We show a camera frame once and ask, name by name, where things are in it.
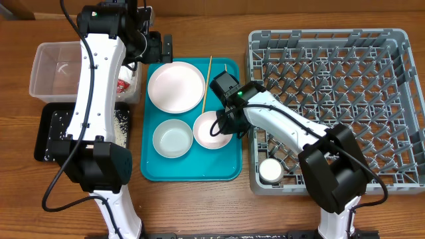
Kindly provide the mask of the white cup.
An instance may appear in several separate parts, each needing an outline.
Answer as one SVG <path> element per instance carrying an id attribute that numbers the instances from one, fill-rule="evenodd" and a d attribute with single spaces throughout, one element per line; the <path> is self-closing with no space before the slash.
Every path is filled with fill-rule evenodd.
<path id="1" fill-rule="evenodd" d="M 277 159 L 263 160 L 258 168 L 260 178 L 267 183 L 279 183 L 284 177 L 284 169 Z"/>

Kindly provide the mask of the red snack wrapper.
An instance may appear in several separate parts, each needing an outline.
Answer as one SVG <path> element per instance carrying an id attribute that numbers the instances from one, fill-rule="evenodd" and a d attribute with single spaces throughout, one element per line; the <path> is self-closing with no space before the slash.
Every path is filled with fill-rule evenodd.
<path id="1" fill-rule="evenodd" d="M 124 93 L 124 92 L 126 92 L 129 89 L 129 87 L 130 87 L 130 83 L 128 83 L 128 82 L 126 82 L 124 80 L 119 79 L 118 82 L 117 82 L 117 90 L 116 90 L 116 92 L 118 94 Z"/>

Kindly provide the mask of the grey bowl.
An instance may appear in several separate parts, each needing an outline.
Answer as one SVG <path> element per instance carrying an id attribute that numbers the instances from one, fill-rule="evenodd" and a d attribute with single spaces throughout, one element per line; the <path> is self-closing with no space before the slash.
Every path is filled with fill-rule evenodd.
<path id="1" fill-rule="evenodd" d="M 153 132 L 153 147 L 162 157 L 178 158 L 193 144 L 193 132 L 187 123 L 169 119 L 160 123 Z"/>

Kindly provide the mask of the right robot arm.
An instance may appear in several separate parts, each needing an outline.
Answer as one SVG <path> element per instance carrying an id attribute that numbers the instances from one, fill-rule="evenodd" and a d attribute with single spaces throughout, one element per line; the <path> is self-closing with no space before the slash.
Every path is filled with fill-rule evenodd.
<path id="1" fill-rule="evenodd" d="M 283 105 L 263 85 L 241 85 L 226 71 L 209 87 L 223 106 L 210 135 L 243 137 L 252 127 L 270 133 L 297 155 L 305 187 L 321 208 L 315 235 L 354 238 L 355 207 L 373 177 L 353 132 L 342 123 L 315 123 Z"/>

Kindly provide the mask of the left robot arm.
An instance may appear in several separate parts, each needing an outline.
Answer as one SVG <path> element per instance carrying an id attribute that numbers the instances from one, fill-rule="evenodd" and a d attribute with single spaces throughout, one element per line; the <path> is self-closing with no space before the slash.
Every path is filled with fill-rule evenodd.
<path id="1" fill-rule="evenodd" d="M 136 1 L 102 1 L 70 21 L 80 38 L 81 69 L 72 118 L 64 139 L 52 143 L 59 173 L 98 205 L 109 238 L 145 238 L 128 184 L 131 151 L 116 143 L 114 110 L 121 68 L 170 63 L 172 37 L 150 29 L 153 8 Z"/>

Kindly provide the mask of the cooked white rice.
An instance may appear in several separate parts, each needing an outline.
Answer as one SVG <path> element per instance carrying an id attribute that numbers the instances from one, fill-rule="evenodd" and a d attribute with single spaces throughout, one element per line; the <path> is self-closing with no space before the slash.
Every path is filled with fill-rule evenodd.
<path id="1" fill-rule="evenodd" d="M 45 146 L 41 147 L 41 161 L 54 161 L 50 148 L 54 140 L 65 139 L 66 129 L 72 117 L 72 110 L 57 110 L 52 113 Z M 116 144 L 128 148 L 129 110 L 114 110 L 114 135 Z"/>

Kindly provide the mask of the white napkin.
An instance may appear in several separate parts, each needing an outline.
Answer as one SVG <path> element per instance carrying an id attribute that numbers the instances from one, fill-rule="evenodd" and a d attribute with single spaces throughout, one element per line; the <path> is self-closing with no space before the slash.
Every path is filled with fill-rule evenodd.
<path id="1" fill-rule="evenodd" d="M 135 63 L 131 63 L 130 65 L 127 65 L 127 66 L 121 66 L 118 79 L 124 81 L 127 84 L 132 84 L 134 67 L 135 67 Z"/>

